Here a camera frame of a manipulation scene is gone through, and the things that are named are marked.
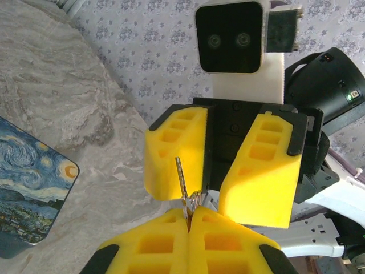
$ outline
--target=camera lens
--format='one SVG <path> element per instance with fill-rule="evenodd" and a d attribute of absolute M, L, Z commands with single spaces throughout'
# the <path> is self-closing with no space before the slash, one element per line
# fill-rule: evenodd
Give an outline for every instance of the camera lens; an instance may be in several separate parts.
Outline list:
<path fill-rule="evenodd" d="M 209 38 L 208 38 L 208 45 L 209 47 L 211 47 L 212 49 L 216 49 L 221 45 L 221 38 L 219 37 L 219 35 L 217 34 L 212 34 Z"/>
<path fill-rule="evenodd" d="M 251 42 L 251 38 L 247 33 L 240 33 L 237 35 L 236 43 L 239 45 L 239 47 L 245 48 L 247 47 Z"/>

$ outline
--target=cable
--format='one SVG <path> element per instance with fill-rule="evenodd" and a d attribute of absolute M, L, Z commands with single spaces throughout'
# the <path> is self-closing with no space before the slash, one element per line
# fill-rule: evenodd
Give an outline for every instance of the cable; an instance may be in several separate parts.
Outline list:
<path fill-rule="evenodd" d="M 355 168 L 345 159 L 343 159 L 336 151 L 332 148 L 328 150 L 330 154 L 337 162 L 339 162 L 345 170 L 347 170 L 352 176 L 357 176 L 357 180 L 365 184 L 365 176 L 360 173 L 360 169 Z"/>

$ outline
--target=starry night painting print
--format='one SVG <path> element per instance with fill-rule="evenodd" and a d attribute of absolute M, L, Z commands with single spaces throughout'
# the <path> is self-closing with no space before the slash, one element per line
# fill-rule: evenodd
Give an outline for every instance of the starry night painting print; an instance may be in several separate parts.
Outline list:
<path fill-rule="evenodd" d="M 0 232 L 43 240 L 78 174 L 75 163 L 0 117 Z"/>

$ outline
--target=metal key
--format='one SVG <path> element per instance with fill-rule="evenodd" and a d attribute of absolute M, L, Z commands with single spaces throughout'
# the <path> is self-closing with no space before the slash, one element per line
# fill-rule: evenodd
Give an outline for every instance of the metal key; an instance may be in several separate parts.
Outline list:
<path fill-rule="evenodd" d="M 181 165 L 180 157 L 175 157 L 177 174 L 179 176 L 180 188 L 181 188 L 181 201 L 183 206 L 184 218 L 188 222 L 188 229 L 190 230 L 191 220 L 196 208 L 201 204 L 201 191 L 195 191 L 188 196 L 188 191 L 186 190 L 185 178 L 183 173 L 183 167 Z"/>

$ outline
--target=painted moon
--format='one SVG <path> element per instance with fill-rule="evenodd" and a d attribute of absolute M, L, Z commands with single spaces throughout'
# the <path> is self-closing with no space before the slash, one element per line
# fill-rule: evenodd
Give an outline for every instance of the painted moon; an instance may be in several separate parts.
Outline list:
<path fill-rule="evenodd" d="M 62 178 L 72 182 L 79 173 L 77 166 L 69 160 L 65 160 L 60 164 L 59 171 Z"/>

